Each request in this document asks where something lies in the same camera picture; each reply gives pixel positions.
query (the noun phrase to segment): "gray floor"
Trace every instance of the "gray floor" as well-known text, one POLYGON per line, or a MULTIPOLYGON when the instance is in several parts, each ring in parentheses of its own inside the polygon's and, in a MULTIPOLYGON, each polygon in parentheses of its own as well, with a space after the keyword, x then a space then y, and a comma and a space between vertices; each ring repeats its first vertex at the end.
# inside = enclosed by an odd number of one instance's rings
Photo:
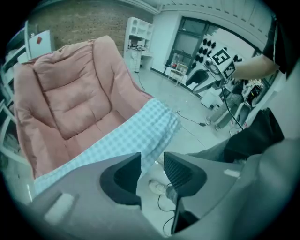
MULTIPOLYGON (((200 103, 199 98, 181 86, 168 81, 167 78, 153 72, 141 70, 138 74, 133 73, 136 83, 141 87, 140 81, 145 91, 157 99, 166 103, 175 112, 196 122, 204 122, 205 117, 211 114, 211 110, 200 103)), ((199 152, 210 148, 215 144, 229 137, 229 128, 216 131, 213 126, 201 127, 180 117, 182 127, 174 136, 165 151, 175 151, 180 153, 199 152)), ((7 186, 12 195, 23 203, 29 203, 34 198, 33 180, 28 166, 9 161, 8 168, 4 171, 7 179, 7 186)), ((157 205, 158 195, 153 194, 148 188, 148 181, 157 179, 164 183, 169 183, 163 168, 159 164, 154 164, 150 171, 138 182, 137 194, 142 198, 142 212, 154 227, 163 235, 164 223, 173 216, 173 212, 162 212, 157 205)), ((165 210, 175 209, 174 204, 161 197, 160 205, 165 210)), ((165 226, 165 233, 169 235, 173 221, 169 221, 165 226)))

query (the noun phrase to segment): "pink armchair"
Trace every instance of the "pink armchair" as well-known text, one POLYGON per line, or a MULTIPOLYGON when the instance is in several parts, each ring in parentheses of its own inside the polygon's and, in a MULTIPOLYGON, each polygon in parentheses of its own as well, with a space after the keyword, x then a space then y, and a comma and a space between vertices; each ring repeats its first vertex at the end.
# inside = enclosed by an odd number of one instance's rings
POLYGON ((14 88, 18 138, 34 178, 82 153, 152 98, 133 82, 109 36, 18 65, 14 88))

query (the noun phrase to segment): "checkered blanket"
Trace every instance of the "checkered blanket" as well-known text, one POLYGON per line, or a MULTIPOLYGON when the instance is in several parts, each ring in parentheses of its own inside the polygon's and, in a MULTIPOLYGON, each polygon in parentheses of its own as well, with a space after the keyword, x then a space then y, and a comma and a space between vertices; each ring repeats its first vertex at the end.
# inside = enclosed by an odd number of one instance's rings
POLYGON ((180 121, 172 109, 155 98, 151 99, 134 116, 86 151, 59 168, 36 178, 36 193, 38 195, 78 167, 134 152, 142 153, 142 177, 179 128, 180 121))

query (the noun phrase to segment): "brick wall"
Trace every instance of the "brick wall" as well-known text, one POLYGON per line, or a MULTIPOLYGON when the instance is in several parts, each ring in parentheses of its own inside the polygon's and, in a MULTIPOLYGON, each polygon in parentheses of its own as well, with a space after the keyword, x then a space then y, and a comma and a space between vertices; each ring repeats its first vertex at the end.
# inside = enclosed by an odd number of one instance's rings
POLYGON ((116 0, 65 0, 29 16, 30 29, 51 30, 56 49, 109 35, 123 54, 127 20, 136 17, 153 22, 153 14, 116 0))

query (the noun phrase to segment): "person's arm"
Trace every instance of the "person's arm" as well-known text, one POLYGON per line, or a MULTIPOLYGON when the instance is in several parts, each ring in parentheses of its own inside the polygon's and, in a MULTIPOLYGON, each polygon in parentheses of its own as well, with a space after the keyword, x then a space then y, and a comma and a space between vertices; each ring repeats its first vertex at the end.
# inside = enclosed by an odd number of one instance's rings
POLYGON ((247 61, 235 64, 236 71, 232 75, 235 79, 259 79, 275 73, 279 66, 264 55, 253 57, 247 61))

